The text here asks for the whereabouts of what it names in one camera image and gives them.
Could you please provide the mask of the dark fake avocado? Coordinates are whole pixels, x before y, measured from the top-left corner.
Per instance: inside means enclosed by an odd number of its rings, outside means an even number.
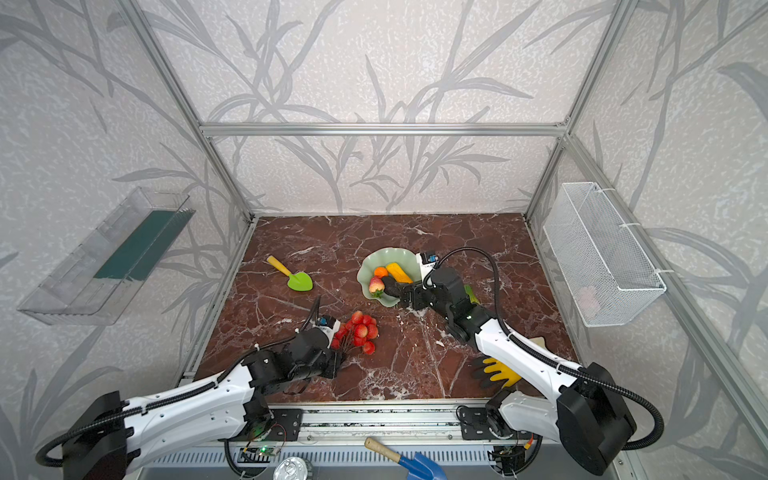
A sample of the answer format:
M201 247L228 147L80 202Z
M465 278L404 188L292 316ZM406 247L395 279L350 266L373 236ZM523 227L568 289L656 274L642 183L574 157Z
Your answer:
M405 289L410 286L410 284L396 282L391 276L384 277L382 280L386 286L385 294L397 299L401 299Z

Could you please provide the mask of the yellow orange fake mango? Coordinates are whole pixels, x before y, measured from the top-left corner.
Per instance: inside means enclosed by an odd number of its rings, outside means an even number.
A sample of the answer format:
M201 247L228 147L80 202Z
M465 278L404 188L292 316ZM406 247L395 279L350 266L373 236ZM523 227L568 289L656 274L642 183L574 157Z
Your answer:
M398 283L411 284L413 280L396 262L388 264L385 269L388 274Z

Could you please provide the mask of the red green fake apple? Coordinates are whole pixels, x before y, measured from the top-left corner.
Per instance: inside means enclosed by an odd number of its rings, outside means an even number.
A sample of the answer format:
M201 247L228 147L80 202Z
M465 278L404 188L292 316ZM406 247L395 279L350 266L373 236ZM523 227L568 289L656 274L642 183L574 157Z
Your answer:
M380 298L385 293L385 289L386 286L381 277L374 276L371 278L368 291L373 298Z

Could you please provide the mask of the red fake cherry bunch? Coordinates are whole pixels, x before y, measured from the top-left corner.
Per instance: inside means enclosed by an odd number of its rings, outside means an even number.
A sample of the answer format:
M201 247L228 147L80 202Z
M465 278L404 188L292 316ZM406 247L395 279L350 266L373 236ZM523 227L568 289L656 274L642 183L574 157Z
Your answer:
M360 351L365 355L373 355L376 351L375 340L378 337L377 320L357 311L347 322L341 324L332 337L330 347L344 354Z

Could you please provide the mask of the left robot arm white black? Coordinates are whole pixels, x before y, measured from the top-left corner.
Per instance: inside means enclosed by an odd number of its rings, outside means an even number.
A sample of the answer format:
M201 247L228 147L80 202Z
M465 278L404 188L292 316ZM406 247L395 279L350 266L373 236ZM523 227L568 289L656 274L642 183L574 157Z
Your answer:
M248 350L222 372L176 389L131 399L104 394L44 444L35 461L61 469L66 479L122 479L176 451L246 435L270 422L268 396L337 375L344 355L333 341L333 331L312 327Z

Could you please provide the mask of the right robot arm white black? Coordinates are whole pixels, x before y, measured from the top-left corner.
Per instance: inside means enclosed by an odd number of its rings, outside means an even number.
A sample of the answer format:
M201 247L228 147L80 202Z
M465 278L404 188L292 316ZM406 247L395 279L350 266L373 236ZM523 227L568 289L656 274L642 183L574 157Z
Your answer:
M508 435L526 431L556 440L584 470L603 474L622 450L647 448L661 439L664 420L647 399L618 386L597 363L567 361L509 327L471 301L453 268L430 271L425 283L383 281L385 294L413 310L430 308L457 340L499 361L531 384L538 396L499 394L486 406L491 424Z

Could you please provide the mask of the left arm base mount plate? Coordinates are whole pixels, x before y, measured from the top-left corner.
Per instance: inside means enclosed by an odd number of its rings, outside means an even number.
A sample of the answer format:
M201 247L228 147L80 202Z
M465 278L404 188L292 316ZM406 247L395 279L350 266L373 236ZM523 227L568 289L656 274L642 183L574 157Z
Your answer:
M298 439L304 411L300 408L278 408L256 420L249 420L230 441L294 442Z

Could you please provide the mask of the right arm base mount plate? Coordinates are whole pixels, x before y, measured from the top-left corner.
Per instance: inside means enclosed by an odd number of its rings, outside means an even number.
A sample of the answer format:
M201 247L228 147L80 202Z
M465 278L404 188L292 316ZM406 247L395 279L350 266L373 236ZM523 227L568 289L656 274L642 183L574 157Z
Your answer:
M465 441L504 441L513 443L526 443L533 439L539 441L536 435L525 431L513 431L510 434L501 435L491 430L484 407L470 407L460 404L455 409L456 419L459 423L461 438Z

